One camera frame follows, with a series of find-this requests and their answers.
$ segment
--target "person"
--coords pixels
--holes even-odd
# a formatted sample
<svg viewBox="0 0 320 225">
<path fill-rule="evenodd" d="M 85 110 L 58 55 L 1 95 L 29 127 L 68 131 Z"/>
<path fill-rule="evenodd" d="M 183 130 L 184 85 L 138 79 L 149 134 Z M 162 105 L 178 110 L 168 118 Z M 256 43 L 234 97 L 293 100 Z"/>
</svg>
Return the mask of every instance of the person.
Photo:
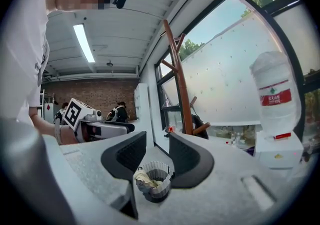
<svg viewBox="0 0 320 225">
<path fill-rule="evenodd" d="M 0 51 L 6 59 L 6 64 L 12 65 L 12 68 L 19 68 L 14 74 L 14 77 L 19 77 L 19 85 L 12 85 L 17 84 L 17 81 L 11 77 L 8 77 L 9 81 L 5 83 L 10 87 L 16 87 L 11 92 L 24 94 L 24 100 L 18 95 L 15 97 L 20 101 L 16 102 L 17 111 L 10 110 L 16 114 L 20 109 L 16 116 L 19 123 L 30 124 L 41 134 L 59 137 L 62 144 L 78 143 L 69 126 L 62 125 L 58 127 L 57 132 L 56 126 L 42 119 L 37 112 L 42 74 L 49 57 L 49 45 L 46 39 L 48 15 L 54 11 L 101 9 L 104 4 L 109 3 L 110 0 L 14 0 L 11 3 L 2 23 Z M 6 98 L 8 101 L 12 100 L 12 96 Z M 6 106 L 1 104 L 1 108 L 5 109 Z"/>
<path fill-rule="evenodd" d="M 107 117 L 107 121 L 113 121 L 113 122 L 120 122 L 120 123 L 127 123 L 128 122 L 128 114 L 126 111 L 126 103 L 124 101 L 120 101 L 117 103 L 118 106 L 113 108 Z"/>
<path fill-rule="evenodd" d="M 67 111 L 67 107 L 68 107 L 69 103 L 68 102 L 64 102 L 61 106 L 61 109 L 59 109 L 59 111 L 55 114 L 54 116 L 54 121 L 53 123 L 56 122 L 57 119 L 60 119 L 60 125 L 64 125 L 64 121 L 63 121 L 63 117 Z"/>
</svg>

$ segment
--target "window frame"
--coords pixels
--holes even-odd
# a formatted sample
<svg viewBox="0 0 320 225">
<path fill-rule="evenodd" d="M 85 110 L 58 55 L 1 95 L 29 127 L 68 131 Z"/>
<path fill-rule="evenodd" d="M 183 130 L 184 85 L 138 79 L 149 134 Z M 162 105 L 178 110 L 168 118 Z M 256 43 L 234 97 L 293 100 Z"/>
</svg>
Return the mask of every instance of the window frame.
<svg viewBox="0 0 320 225">
<path fill-rule="evenodd" d="M 210 14 L 214 9 L 216 9 L 220 4 L 222 4 L 225 0 L 213 0 L 182 32 L 181 34 L 187 35 L 189 32 L 193 30 L 194 27 L 198 25 L 199 22 L 201 22 L 208 14 Z M 250 4 L 266 21 L 271 25 L 275 33 L 278 35 L 280 41 L 282 42 L 284 49 L 288 53 L 288 58 L 290 60 L 290 63 L 293 68 L 293 73 L 296 78 L 297 88 L 300 95 L 300 101 L 301 101 L 301 118 L 298 123 L 298 125 L 295 127 L 294 132 L 299 137 L 299 139 L 302 141 L 302 136 L 304 132 L 305 127 L 305 96 L 304 94 L 306 92 L 311 92 L 311 89 L 315 88 L 316 83 L 320 83 L 320 76 L 318 74 L 317 81 L 313 80 L 310 83 L 307 83 L 304 81 L 304 76 L 302 73 L 302 69 L 300 67 L 300 63 L 298 60 L 298 57 L 287 38 L 286 34 L 283 32 L 281 27 L 278 25 L 278 23 L 275 21 L 274 17 L 294 8 L 295 6 L 298 6 L 302 3 L 302 0 L 275 0 L 263 7 L 259 7 L 255 2 L 252 0 L 244 0 L 246 3 Z M 170 47 L 168 46 L 168 49 L 164 52 L 163 56 L 160 58 L 160 60 L 155 64 L 155 73 L 157 74 L 158 67 L 160 67 L 161 61 L 166 58 L 166 56 L 170 54 L 172 63 L 174 63 L 174 59 L 172 57 L 172 54 L 170 52 Z M 184 121 L 183 117 L 183 111 L 180 108 L 180 106 L 172 106 L 172 107 L 162 107 L 162 103 L 164 103 L 165 100 L 163 100 L 163 97 L 161 98 L 160 94 L 160 88 L 161 86 L 170 80 L 171 78 L 175 77 L 175 82 L 177 84 L 177 93 L 178 93 L 178 99 L 179 103 L 181 103 L 181 97 L 180 97 L 180 91 L 178 86 L 178 80 L 177 75 L 171 71 L 168 74 L 166 74 L 164 77 L 159 78 L 157 77 L 157 89 L 159 94 L 159 103 L 160 103 L 160 113 L 161 113 L 161 122 L 162 122 L 162 129 L 166 128 L 166 121 L 168 121 L 168 111 L 178 111 L 181 112 L 181 118 L 182 121 Z"/>
</svg>

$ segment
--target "large water jug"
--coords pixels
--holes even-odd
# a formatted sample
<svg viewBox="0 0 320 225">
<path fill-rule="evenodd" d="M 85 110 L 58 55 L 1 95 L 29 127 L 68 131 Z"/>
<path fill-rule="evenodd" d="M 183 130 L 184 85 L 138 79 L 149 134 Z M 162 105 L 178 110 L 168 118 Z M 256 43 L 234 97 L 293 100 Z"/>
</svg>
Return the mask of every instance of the large water jug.
<svg viewBox="0 0 320 225">
<path fill-rule="evenodd" d="M 301 116 L 301 102 L 289 60 L 279 51 L 261 53 L 250 66 L 260 96 L 260 122 L 270 136 L 290 133 Z"/>
</svg>

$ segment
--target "ceiling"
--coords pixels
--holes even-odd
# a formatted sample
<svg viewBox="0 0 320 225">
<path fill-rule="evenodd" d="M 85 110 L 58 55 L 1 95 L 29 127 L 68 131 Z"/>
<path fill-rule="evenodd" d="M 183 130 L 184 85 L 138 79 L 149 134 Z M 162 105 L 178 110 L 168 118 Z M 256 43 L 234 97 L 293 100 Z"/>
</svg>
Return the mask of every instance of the ceiling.
<svg viewBox="0 0 320 225">
<path fill-rule="evenodd" d="M 154 35 L 175 4 L 177 0 L 127 0 L 122 9 L 111 4 L 106 10 L 52 12 L 46 31 L 50 55 L 45 81 L 70 80 L 78 74 L 137 76 Z M 77 24 L 84 24 L 95 63 L 88 63 L 80 48 L 73 29 Z"/>
</svg>

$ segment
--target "wooden coat rack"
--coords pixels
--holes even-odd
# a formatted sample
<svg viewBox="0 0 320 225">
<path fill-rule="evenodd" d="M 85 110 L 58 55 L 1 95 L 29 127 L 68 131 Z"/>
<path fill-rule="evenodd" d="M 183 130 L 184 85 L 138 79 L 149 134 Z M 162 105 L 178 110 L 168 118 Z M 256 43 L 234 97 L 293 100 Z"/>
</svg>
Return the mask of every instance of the wooden coat rack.
<svg viewBox="0 0 320 225">
<path fill-rule="evenodd" d="M 182 106 L 183 116 L 184 116 L 183 122 L 185 127 L 185 133 L 187 135 L 196 135 L 206 130 L 210 126 L 210 123 L 205 123 L 196 129 L 193 128 L 193 121 L 192 121 L 192 114 L 191 114 L 190 107 L 191 106 L 193 107 L 193 104 L 195 103 L 197 97 L 194 97 L 191 103 L 189 102 L 186 79 L 185 79 L 184 71 L 182 69 L 182 63 L 179 55 L 179 50 L 184 41 L 186 34 L 183 33 L 181 34 L 180 37 L 174 38 L 171 28 L 169 26 L 169 23 L 166 19 L 163 20 L 163 24 L 164 24 L 164 32 L 161 34 L 161 36 L 166 34 L 168 37 L 174 66 L 165 60 L 162 60 L 161 63 L 166 65 L 169 69 L 171 69 L 176 74 L 180 96 L 181 96 L 181 102 L 182 102 L 181 106 Z"/>
</svg>

